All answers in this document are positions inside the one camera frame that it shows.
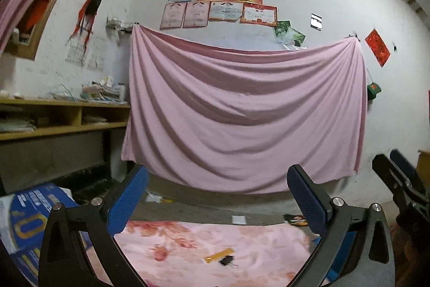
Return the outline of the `red paper wall poster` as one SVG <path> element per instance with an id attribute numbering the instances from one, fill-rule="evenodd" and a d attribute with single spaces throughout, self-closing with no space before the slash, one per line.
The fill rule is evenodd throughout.
<path id="1" fill-rule="evenodd" d="M 378 31 L 376 29 L 372 29 L 365 38 L 365 41 L 375 56 L 376 61 L 378 61 L 380 67 L 383 68 L 390 58 L 391 53 Z"/>

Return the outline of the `stack of books on shelf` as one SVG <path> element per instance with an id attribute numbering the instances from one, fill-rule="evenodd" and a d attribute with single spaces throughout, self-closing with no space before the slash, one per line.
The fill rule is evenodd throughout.
<path id="1" fill-rule="evenodd" d="M 105 76 L 98 81 L 84 84 L 80 98 L 87 101 L 125 103 L 126 86 L 121 83 L 115 84 L 112 76 Z"/>

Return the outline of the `red framed certificate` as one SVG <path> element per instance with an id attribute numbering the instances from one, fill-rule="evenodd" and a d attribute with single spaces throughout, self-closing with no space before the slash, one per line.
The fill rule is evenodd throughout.
<path id="1" fill-rule="evenodd" d="M 240 23 L 275 27 L 278 22 L 276 6 L 257 3 L 244 3 Z"/>

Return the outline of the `dark snack wrapper on floor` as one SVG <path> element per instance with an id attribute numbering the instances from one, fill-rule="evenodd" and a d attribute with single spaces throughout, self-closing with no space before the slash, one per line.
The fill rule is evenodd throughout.
<path id="1" fill-rule="evenodd" d="M 302 215 L 284 214 L 284 221 L 292 226 L 308 226 L 306 218 Z"/>

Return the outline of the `pink sheet hung on wall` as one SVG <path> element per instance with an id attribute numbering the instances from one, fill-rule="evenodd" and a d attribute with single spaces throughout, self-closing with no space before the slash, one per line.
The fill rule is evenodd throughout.
<path id="1" fill-rule="evenodd" d="M 211 192 L 286 191 L 355 175 L 367 116 L 355 38 L 297 51 L 209 46 L 144 26 L 131 36 L 130 116 L 121 158 Z"/>

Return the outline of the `red black hanging ornament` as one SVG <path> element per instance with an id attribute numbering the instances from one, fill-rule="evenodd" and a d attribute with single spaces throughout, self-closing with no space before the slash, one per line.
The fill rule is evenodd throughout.
<path id="1" fill-rule="evenodd" d="M 74 30 L 69 37 L 70 39 L 75 36 L 84 36 L 83 48 L 87 50 L 87 45 L 92 34 L 92 27 L 95 22 L 95 17 L 98 13 L 98 8 L 101 5 L 102 0 L 86 0 L 82 5 L 82 8 L 78 12 L 77 23 Z"/>

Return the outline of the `black binder clip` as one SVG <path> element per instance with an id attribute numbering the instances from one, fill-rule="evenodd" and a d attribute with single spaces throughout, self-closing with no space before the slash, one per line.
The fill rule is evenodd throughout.
<path id="1" fill-rule="evenodd" d="M 229 267 L 232 270 L 236 270 L 238 265 L 235 263 L 235 257 L 233 255 L 226 255 L 219 260 L 219 263 L 223 267 Z"/>

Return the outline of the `white paper on floor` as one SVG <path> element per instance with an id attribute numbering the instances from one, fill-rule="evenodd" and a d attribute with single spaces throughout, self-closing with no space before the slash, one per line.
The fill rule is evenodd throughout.
<path id="1" fill-rule="evenodd" d="M 163 202 L 163 197 L 160 196 L 160 195 L 158 195 L 158 194 L 153 194 L 153 193 L 148 192 L 146 194 L 145 201 L 147 203 L 162 203 Z"/>

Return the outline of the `black white wall sticker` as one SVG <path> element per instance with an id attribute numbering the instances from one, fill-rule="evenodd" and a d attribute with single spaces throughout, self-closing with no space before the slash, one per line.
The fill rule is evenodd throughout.
<path id="1" fill-rule="evenodd" d="M 310 15 L 310 27 L 312 29 L 316 29 L 317 31 L 321 31 L 323 26 L 322 26 L 322 17 L 312 13 Z"/>

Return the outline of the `floral pink blanket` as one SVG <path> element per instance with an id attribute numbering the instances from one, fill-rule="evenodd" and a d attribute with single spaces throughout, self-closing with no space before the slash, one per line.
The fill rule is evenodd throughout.
<path id="1" fill-rule="evenodd" d="M 313 246 L 289 224 L 129 221 L 114 239 L 148 286 L 287 286 Z"/>

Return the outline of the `blue plastic bucket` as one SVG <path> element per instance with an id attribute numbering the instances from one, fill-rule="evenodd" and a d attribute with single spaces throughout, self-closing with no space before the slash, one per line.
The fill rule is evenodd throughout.
<path id="1" fill-rule="evenodd" d="M 328 281 L 333 282 L 340 277 L 340 273 L 342 272 L 343 267 L 345 266 L 345 263 L 349 257 L 355 238 L 356 232 L 348 232 L 346 234 L 342 246 L 340 246 L 338 254 L 327 273 L 326 279 Z"/>

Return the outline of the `wooden window frame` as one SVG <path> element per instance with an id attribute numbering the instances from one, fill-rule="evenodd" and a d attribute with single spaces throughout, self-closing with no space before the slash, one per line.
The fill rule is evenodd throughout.
<path id="1" fill-rule="evenodd" d="M 34 0 L 12 31 L 6 48 L 1 53 L 33 61 L 56 1 Z"/>

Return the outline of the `blue cardboard box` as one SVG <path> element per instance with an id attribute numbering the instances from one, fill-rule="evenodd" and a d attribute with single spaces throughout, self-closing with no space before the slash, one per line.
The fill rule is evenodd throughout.
<path id="1" fill-rule="evenodd" d="M 24 281 L 9 278 L 13 286 L 37 286 L 39 256 L 44 230 L 52 207 L 79 204 L 71 191 L 54 183 L 43 183 L 1 198 L 1 242 Z"/>

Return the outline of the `green photo poster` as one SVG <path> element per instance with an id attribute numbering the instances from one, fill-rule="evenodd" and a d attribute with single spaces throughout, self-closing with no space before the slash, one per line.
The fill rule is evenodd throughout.
<path id="1" fill-rule="evenodd" d="M 276 40 L 282 45 L 301 47 L 305 41 L 305 34 L 294 29 L 288 20 L 278 21 L 274 33 Z"/>

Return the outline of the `wooden shelf desk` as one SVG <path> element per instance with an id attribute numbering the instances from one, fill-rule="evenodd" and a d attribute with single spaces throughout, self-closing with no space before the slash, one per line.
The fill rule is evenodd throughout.
<path id="1" fill-rule="evenodd" d="M 110 178 L 129 113 L 120 103 L 1 99 L 1 194 L 77 173 Z"/>

